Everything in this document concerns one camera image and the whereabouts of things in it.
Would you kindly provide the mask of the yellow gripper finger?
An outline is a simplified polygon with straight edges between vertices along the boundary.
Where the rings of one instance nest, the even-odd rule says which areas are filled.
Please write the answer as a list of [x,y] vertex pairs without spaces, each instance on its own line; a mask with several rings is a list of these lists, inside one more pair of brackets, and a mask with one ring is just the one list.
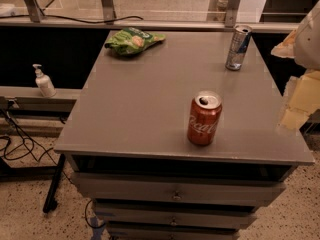
[[320,108],[320,71],[307,70],[301,77],[291,76],[285,86],[279,124],[299,130]]

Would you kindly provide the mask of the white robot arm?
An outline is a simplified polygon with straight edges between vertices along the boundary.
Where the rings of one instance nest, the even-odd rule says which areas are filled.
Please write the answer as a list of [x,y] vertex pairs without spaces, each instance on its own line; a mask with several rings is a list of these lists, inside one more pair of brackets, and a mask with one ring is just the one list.
[[279,122],[288,129],[298,130],[320,109],[320,1],[271,54],[293,59],[306,69],[301,77],[291,77],[287,82]]

